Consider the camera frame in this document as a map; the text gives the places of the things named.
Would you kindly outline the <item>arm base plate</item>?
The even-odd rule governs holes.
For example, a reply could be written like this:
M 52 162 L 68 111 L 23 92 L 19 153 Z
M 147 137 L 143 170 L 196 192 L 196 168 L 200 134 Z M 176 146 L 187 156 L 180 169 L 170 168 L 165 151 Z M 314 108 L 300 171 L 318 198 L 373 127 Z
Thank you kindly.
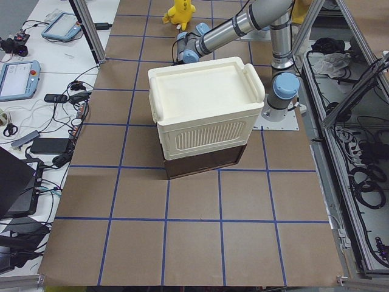
M 265 104 L 254 123 L 253 130 L 298 131 L 300 127 L 295 110 L 288 111 L 288 109 L 277 110 Z

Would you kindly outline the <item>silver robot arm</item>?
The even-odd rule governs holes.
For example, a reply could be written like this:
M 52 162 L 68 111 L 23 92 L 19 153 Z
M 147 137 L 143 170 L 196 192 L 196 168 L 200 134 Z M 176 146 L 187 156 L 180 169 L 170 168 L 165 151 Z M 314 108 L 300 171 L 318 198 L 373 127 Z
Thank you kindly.
M 261 116 L 269 122 L 281 122 L 294 110 L 291 104 L 300 83 L 292 74 L 292 27 L 302 24 L 310 1 L 254 1 L 220 25 L 209 28 L 200 23 L 194 33 L 177 36 L 175 64 L 198 62 L 203 56 L 240 39 L 268 41 L 272 45 L 272 87 L 265 99 Z

